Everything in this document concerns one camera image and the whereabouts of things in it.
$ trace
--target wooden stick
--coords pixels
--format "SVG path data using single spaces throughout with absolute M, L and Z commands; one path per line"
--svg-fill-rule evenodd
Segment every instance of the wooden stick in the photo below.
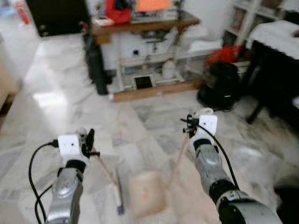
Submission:
M 117 187 L 118 187 L 118 182 L 111 176 L 111 174 L 109 173 L 109 170 L 107 169 L 107 167 L 106 167 L 104 161 L 102 160 L 102 158 L 98 157 L 98 161 L 99 161 L 99 163 L 102 165 L 106 177 L 110 180 L 110 182 L 111 182 L 114 186 L 117 186 Z
M 173 171 L 172 176 L 171 176 L 171 178 L 169 180 L 167 189 L 169 189 L 169 187 L 171 186 L 171 183 L 172 183 L 173 179 L 175 178 L 175 175 L 177 174 L 180 165 L 182 164 L 183 157 L 184 157 L 184 155 L 186 154 L 186 152 L 187 152 L 187 150 L 189 148 L 189 144 L 190 144 L 190 140 L 189 140 L 188 134 L 186 134 L 185 139 L 184 139 L 184 143 L 183 143 L 183 147 L 182 147 L 182 149 L 181 149 L 181 151 L 179 153 L 179 156 L 178 156 L 177 165 L 174 168 L 174 171 Z
M 131 101 L 136 99 L 156 97 L 161 94 L 171 94 L 171 93 L 177 93 L 183 91 L 198 90 L 202 84 L 203 84 L 202 81 L 182 82 L 182 83 L 157 86 L 157 87 L 152 87 L 147 89 L 129 90 L 129 91 L 119 92 L 114 94 L 113 101 L 119 103 L 119 102 Z

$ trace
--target red object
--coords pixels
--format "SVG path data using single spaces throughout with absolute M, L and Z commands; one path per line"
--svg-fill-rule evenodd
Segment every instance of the red object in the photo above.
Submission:
M 206 61 L 205 67 L 210 66 L 211 64 L 217 61 L 235 63 L 241 49 L 242 45 L 233 47 L 223 47 L 221 50 L 218 50 L 209 56 L 209 58 Z
M 131 9 L 115 9 L 115 0 L 107 0 L 106 16 L 114 21 L 115 24 L 121 24 L 131 21 Z
M 17 2 L 15 4 L 15 8 L 18 12 L 19 17 L 23 21 L 23 23 L 29 24 L 30 23 L 30 17 L 27 14 L 27 11 L 26 11 L 26 8 L 25 8 L 24 4 L 22 2 Z

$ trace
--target bookshelf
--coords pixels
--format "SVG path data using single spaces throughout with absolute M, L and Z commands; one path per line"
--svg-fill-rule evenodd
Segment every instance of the bookshelf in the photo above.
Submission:
M 224 33 L 224 45 L 243 44 L 258 24 L 278 20 L 281 2 L 282 0 L 236 0 Z

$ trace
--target black table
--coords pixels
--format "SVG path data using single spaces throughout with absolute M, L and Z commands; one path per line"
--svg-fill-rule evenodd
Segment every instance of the black table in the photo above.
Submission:
M 241 94 L 253 95 L 258 105 L 247 118 L 253 123 L 267 107 L 270 116 L 279 116 L 299 130 L 299 109 L 292 99 L 299 95 L 299 60 L 254 41 L 251 64 L 242 79 Z

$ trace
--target orange paper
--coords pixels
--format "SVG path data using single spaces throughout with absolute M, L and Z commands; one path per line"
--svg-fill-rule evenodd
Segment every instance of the orange paper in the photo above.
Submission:
M 159 11 L 170 8 L 171 0 L 137 0 L 138 12 Z

